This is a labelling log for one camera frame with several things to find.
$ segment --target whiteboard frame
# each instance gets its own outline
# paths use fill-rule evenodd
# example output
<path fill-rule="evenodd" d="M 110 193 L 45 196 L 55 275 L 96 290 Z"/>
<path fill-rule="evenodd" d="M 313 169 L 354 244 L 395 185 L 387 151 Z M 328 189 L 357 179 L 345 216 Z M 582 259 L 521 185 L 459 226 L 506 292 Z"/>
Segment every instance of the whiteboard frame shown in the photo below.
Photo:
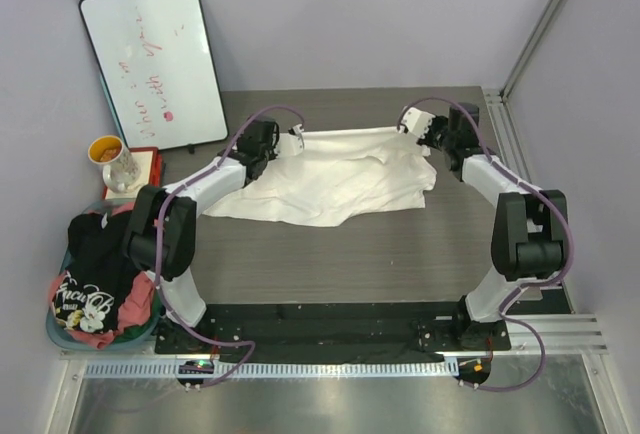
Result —
<path fill-rule="evenodd" d="M 111 113 L 113 114 L 113 120 L 116 123 L 116 129 L 118 130 L 118 133 L 122 136 L 122 140 L 124 141 L 125 145 L 129 146 L 129 143 L 127 141 L 126 138 L 126 134 L 124 132 L 124 130 L 122 129 L 122 125 L 120 124 L 120 118 L 118 117 L 118 113 L 116 111 L 115 108 L 115 104 L 113 102 L 113 96 L 111 95 L 111 91 L 109 90 L 109 84 L 107 83 L 107 78 L 104 75 L 104 71 L 102 69 L 102 65 L 100 64 L 100 58 L 98 57 L 98 53 L 96 51 L 96 47 L 93 44 L 93 39 L 91 38 L 91 33 L 89 32 L 89 26 L 87 26 L 87 22 L 84 18 L 84 14 L 82 12 L 82 3 L 84 1 L 87 0 L 80 0 L 78 2 L 78 10 L 80 11 L 80 18 L 82 19 L 82 25 L 84 26 L 84 30 L 87 33 L 87 38 L 89 39 L 89 43 L 91 44 L 91 52 L 93 53 L 93 57 L 96 61 L 96 64 L 98 65 L 98 69 L 100 70 L 100 78 L 102 80 L 102 85 L 104 86 L 104 91 L 105 91 L 105 95 L 107 96 L 107 102 L 109 103 L 109 106 L 111 107 Z M 202 9 L 202 0 L 198 0 L 198 5 L 200 6 L 200 17 L 202 18 L 202 25 L 204 26 L 204 33 L 207 36 L 207 44 L 209 45 L 209 57 L 211 58 L 211 67 L 213 69 L 213 74 L 214 74 L 214 80 L 215 80 L 215 86 L 216 89 L 218 90 L 218 97 L 220 99 L 220 106 L 222 107 L 222 118 L 224 120 L 224 125 L 225 128 L 227 130 L 227 135 L 221 139 L 214 139 L 211 141 L 205 141 L 205 142 L 200 142 L 200 143 L 195 143 L 195 144 L 184 144 L 182 146 L 174 146 L 174 147 L 170 147 L 167 149 L 162 149 L 163 151 L 166 151 L 168 149 L 179 149 L 180 147 L 185 147 L 185 146 L 197 146 L 197 145 L 202 145 L 202 144 L 210 144 L 213 142 L 223 142 L 229 139 L 229 136 L 231 135 L 230 131 L 229 131 L 229 122 L 227 120 L 227 109 L 224 103 L 224 100 L 222 99 L 222 95 L 220 92 L 220 84 L 218 82 L 218 72 L 216 70 L 216 62 L 213 59 L 213 49 L 211 48 L 211 38 L 209 37 L 209 28 L 207 27 L 207 22 L 206 19 L 204 18 L 204 10 Z"/>

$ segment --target laundry basket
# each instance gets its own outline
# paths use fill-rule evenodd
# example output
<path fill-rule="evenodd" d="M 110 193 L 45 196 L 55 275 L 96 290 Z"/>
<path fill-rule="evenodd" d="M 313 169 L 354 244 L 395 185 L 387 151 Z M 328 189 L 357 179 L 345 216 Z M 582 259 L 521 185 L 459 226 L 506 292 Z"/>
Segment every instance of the laundry basket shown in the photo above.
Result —
<path fill-rule="evenodd" d="M 133 199 L 105 199 L 102 201 L 98 201 L 90 205 L 87 209 L 84 210 L 83 213 L 88 212 L 96 212 L 99 214 L 106 214 L 113 211 L 115 208 L 127 204 L 129 202 L 133 202 Z M 60 272 L 64 271 L 69 264 L 71 264 L 72 257 L 69 251 L 64 255 L 64 259 L 62 261 L 62 266 L 60 267 Z M 160 319 L 160 309 L 155 309 L 155 312 L 152 313 L 151 318 L 145 324 L 146 329 L 143 331 L 141 335 L 131 340 L 119 340 L 119 337 L 116 337 L 115 340 L 106 346 L 103 349 L 96 349 L 93 346 L 89 346 L 82 342 L 76 341 L 71 335 L 63 329 L 56 322 L 55 316 L 51 312 L 51 309 L 47 309 L 47 319 L 46 319 L 46 330 L 49 339 L 56 346 L 59 346 L 66 350 L 74 350 L 74 351 L 123 351 L 133 349 L 142 343 L 144 343 L 153 332 L 153 329 L 158 324 L 158 320 Z"/>

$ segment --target pink clothing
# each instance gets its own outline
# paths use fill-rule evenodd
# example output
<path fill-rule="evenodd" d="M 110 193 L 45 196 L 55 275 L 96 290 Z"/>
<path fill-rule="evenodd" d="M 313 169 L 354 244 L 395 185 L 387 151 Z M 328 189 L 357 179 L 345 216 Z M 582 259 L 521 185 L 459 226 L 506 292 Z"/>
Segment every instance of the pink clothing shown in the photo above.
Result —
<path fill-rule="evenodd" d="M 49 286 L 49 300 L 53 299 L 62 284 L 66 271 L 60 274 Z M 155 293 L 153 282 L 144 272 L 133 280 L 131 292 L 118 309 L 118 329 L 102 334 L 90 334 L 83 331 L 67 330 L 79 342 L 88 344 L 96 349 L 104 349 L 111 344 L 116 336 L 122 334 L 127 327 L 141 326 L 151 317 L 151 304 Z"/>
<path fill-rule="evenodd" d="M 135 201 L 131 201 L 131 202 L 127 202 L 126 204 L 123 204 L 121 206 L 118 206 L 113 211 L 111 211 L 111 214 L 109 214 L 109 215 L 110 216 L 115 216 L 116 214 L 120 214 L 121 212 L 132 211 L 133 210 L 133 205 L 135 203 L 136 203 Z"/>

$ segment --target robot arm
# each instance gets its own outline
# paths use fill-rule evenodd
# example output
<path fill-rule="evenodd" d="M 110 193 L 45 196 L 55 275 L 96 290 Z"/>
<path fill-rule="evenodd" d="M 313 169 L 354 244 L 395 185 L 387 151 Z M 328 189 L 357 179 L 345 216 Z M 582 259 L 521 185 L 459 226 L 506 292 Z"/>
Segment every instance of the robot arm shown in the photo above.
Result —
<path fill-rule="evenodd" d="M 477 125 L 478 107 L 463 107 Z M 501 320 L 505 303 L 515 302 L 528 285 L 548 279 L 565 265 L 565 233 L 539 199 L 496 169 L 497 165 L 519 180 L 497 156 L 487 158 L 458 109 L 452 107 L 447 118 L 411 108 L 401 118 L 398 130 L 417 138 L 418 144 L 442 151 L 453 175 L 475 188 L 496 209 L 491 240 L 493 265 L 478 287 L 462 297 L 453 316 L 453 329 L 463 344 L 482 348 Z M 535 190 L 566 219 L 566 199 L 561 192 Z"/>
<path fill-rule="evenodd" d="M 161 282 L 165 298 L 188 326 L 197 326 L 206 311 L 206 304 L 198 294 L 190 268 L 195 255 L 196 219 L 227 194 L 258 179 L 269 161 L 295 156 L 303 149 L 300 125 L 280 133 L 275 121 L 263 117 L 245 130 L 236 148 L 221 164 L 218 156 L 182 181 L 162 188 L 145 186 L 138 193 L 123 249 L 138 268 L 155 280 L 155 222 L 168 193 L 181 185 L 185 186 L 167 210 Z M 219 167 L 203 176 L 214 166 Z M 177 322 L 171 313 L 168 315 Z"/>

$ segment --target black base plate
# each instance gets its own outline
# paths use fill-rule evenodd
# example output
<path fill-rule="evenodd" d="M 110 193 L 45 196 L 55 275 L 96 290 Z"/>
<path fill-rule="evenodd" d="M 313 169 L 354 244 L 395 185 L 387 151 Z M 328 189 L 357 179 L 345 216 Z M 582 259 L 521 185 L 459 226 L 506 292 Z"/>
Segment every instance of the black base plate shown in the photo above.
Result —
<path fill-rule="evenodd" d="M 252 362 L 278 364 L 378 364 L 440 362 L 441 351 L 486 350 L 487 340 L 462 346 L 451 322 L 439 319 L 455 303 L 210 305 L 198 331 L 221 341 L 256 342 Z M 511 344 L 504 324 L 491 333 L 495 351 Z M 211 346 L 164 320 L 156 353 L 210 355 Z M 243 349 L 221 349 L 220 359 L 237 362 Z"/>

